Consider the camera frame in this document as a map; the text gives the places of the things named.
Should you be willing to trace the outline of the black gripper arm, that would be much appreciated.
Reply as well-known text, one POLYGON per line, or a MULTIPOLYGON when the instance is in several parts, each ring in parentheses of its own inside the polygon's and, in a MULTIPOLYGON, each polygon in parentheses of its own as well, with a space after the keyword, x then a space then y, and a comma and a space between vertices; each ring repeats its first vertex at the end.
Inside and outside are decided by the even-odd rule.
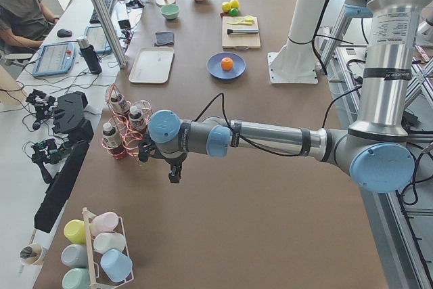
POLYGON ((157 148, 151 137, 146 134, 143 139, 138 143, 138 159, 141 162, 147 162, 149 158, 154 159, 164 159, 170 164, 170 172, 168 173, 168 178, 171 183, 180 183, 182 162, 186 160, 187 154, 182 153, 180 156, 175 158, 167 158, 162 155, 162 153, 157 148))

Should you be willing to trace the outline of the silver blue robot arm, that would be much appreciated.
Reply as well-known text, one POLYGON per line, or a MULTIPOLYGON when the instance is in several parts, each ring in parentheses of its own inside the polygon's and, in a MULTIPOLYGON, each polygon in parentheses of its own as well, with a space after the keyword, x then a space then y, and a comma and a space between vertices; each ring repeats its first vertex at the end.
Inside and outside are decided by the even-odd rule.
POLYGON ((330 163, 371 192, 398 190, 415 176, 417 167, 401 121, 419 16, 431 1, 346 0, 347 7, 366 7, 372 15, 360 107, 347 130, 312 131, 224 117, 182 120, 170 110, 159 110, 139 144, 139 159, 167 161, 168 177, 178 183, 190 152, 223 157, 231 147, 256 148, 330 163))

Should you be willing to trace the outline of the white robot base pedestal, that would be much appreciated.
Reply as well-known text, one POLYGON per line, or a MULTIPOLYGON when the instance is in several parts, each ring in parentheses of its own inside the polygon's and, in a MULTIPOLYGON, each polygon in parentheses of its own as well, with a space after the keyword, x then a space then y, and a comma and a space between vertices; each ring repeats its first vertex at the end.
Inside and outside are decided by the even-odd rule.
POLYGON ((273 84, 316 84, 316 57, 312 46, 327 0, 296 0, 286 44, 268 53, 273 84))

